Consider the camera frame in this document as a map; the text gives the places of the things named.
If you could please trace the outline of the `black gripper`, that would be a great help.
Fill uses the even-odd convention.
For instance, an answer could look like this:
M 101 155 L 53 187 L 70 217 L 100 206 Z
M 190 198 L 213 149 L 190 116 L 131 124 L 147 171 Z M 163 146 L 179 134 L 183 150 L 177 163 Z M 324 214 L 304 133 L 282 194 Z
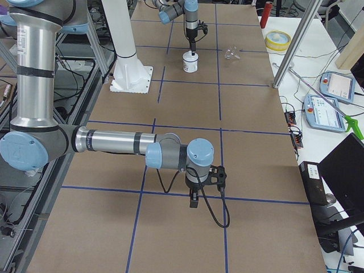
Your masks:
M 198 36 L 198 28 L 190 29 L 186 28 L 186 37 L 189 41 L 191 55 L 195 55 L 196 53 L 196 38 Z
M 198 207 L 198 192 L 201 189 L 199 183 L 192 182 L 187 176 L 185 177 L 185 183 L 189 188 L 189 196 L 190 196 L 190 208 Z

